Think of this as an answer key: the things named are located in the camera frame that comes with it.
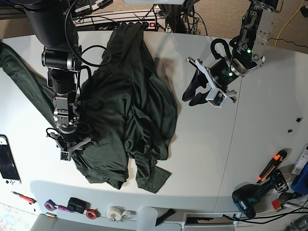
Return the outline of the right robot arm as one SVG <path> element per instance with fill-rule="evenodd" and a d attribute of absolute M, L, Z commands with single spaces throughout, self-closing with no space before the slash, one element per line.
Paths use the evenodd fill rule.
<path fill-rule="evenodd" d="M 42 64 L 48 69 L 47 85 L 55 93 L 56 132 L 48 136 L 60 147 L 61 159 L 68 160 L 91 141 L 79 128 L 77 89 L 84 66 L 77 28 L 69 13 L 73 4 L 69 0 L 16 0 L 14 3 L 23 7 L 36 37 L 44 46 Z"/>

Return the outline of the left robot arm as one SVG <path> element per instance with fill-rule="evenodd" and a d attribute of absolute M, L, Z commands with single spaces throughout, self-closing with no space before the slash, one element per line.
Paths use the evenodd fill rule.
<path fill-rule="evenodd" d="M 210 50 L 216 60 L 213 66 L 187 58 L 196 71 L 182 96 L 184 102 L 189 106 L 209 103 L 216 108 L 221 108 L 228 98 L 236 102 L 237 92 L 228 86 L 264 64 L 274 14 L 279 12 L 277 5 L 276 0 L 252 0 L 242 18 L 239 35 L 230 42 L 222 38 L 211 42 Z"/>

